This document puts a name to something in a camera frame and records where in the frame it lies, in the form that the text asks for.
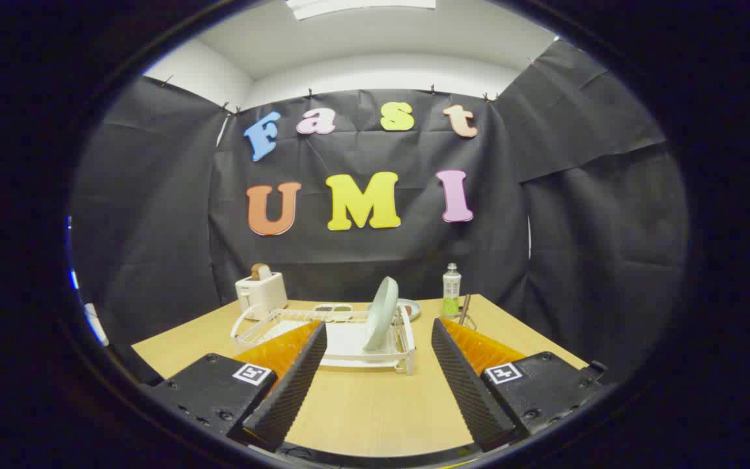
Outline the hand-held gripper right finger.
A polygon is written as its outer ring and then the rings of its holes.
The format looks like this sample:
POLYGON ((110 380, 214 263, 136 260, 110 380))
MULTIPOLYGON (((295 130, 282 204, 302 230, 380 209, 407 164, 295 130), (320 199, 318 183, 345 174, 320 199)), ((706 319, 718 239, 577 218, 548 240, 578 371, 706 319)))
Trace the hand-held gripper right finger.
POLYGON ((578 370, 551 351, 524 356, 451 320, 435 319, 431 344, 483 451, 541 433, 608 392, 598 363, 578 370))

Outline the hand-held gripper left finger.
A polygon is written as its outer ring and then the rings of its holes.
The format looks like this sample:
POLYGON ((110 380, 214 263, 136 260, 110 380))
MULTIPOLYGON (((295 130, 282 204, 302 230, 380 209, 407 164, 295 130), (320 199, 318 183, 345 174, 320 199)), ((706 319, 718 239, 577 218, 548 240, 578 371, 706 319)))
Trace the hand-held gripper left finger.
POLYGON ((275 451, 297 417, 327 349, 312 321, 235 358, 209 353, 148 396, 206 433, 275 451))

